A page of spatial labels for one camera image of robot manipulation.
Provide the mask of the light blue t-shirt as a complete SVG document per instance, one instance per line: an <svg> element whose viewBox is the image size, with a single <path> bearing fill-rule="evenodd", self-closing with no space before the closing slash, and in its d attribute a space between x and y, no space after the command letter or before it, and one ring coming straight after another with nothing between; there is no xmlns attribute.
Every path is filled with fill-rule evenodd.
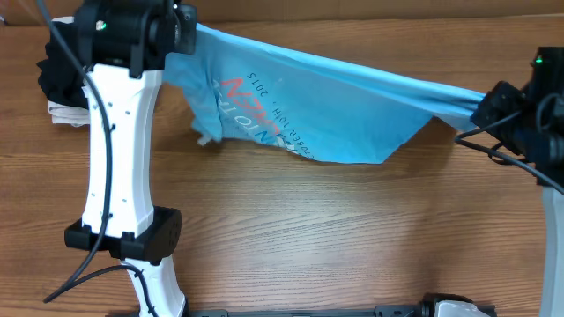
<svg viewBox="0 0 564 317"><path fill-rule="evenodd" d="M239 139L344 164L381 164L433 118L469 130L483 98L207 26L193 54L167 56L164 79L182 89L200 144Z"/></svg>

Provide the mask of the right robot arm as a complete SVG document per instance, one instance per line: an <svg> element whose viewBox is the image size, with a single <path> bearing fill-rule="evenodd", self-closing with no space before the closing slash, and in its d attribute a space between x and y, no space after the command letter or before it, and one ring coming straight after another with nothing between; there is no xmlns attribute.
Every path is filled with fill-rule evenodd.
<svg viewBox="0 0 564 317"><path fill-rule="evenodd" d="M518 89L500 81L471 115L498 140L482 151L518 166L543 188L545 268L540 316L563 315L563 48L539 47L532 74Z"/></svg>

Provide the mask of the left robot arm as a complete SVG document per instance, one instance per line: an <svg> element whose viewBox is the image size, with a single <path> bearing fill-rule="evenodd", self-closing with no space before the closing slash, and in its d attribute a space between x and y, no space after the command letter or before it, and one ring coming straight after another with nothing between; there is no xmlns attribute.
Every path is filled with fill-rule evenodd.
<svg viewBox="0 0 564 317"><path fill-rule="evenodd" d="M169 53L195 49L197 9L177 1L86 1L71 53L85 80L90 172L85 210L68 247L99 251L129 273L142 316L186 316L174 272L182 214L152 203L152 118Z"/></svg>

